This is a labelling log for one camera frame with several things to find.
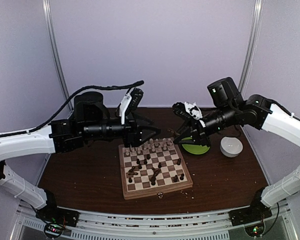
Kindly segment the wooden chess board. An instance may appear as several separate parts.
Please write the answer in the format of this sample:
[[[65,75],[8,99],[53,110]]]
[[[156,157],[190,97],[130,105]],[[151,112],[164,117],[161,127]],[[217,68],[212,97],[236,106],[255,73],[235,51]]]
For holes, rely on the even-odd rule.
[[[183,191],[193,180],[173,138],[150,139],[139,147],[118,147],[125,200]]]

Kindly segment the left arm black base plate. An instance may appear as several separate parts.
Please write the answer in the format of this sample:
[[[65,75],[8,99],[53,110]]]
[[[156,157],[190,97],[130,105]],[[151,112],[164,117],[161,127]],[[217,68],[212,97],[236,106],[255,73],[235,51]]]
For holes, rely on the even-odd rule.
[[[64,208],[55,209],[40,209],[36,210],[36,216],[46,222],[54,223],[66,227],[76,227],[79,220],[80,213],[75,210]]]

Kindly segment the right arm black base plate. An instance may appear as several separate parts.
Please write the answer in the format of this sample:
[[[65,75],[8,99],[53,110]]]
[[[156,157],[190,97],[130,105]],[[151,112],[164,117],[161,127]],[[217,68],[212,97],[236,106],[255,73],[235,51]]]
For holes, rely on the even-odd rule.
[[[231,210],[228,214],[233,227],[261,221],[273,215],[270,209],[256,210],[250,207]]]

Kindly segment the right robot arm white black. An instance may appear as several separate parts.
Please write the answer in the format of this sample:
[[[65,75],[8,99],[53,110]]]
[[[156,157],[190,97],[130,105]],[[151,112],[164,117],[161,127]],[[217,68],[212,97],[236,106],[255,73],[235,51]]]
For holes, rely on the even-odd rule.
[[[244,100],[231,77],[207,86],[215,110],[203,115],[195,103],[177,102],[173,113],[184,123],[177,130],[175,144],[211,146],[209,136],[230,126],[249,125],[280,136],[300,147],[300,118],[273,99],[259,94]],[[258,220],[266,209],[300,191],[300,165],[278,182],[260,189],[246,210],[249,220]]]

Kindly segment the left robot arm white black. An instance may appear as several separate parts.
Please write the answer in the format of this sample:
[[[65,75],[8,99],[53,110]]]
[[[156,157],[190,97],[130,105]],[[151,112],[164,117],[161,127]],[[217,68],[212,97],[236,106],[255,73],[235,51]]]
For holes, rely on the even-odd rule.
[[[61,154],[82,148],[88,142],[122,139],[125,147],[139,147],[161,130],[135,110],[143,91],[134,88],[119,104],[119,114],[111,117],[100,92],[88,91],[74,97],[74,111],[67,119],[49,120],[43,126],[0,133],[0,187],[42,212],[51,222],[62,218],[55,196],[17,175],[7,159],[34,154]]]

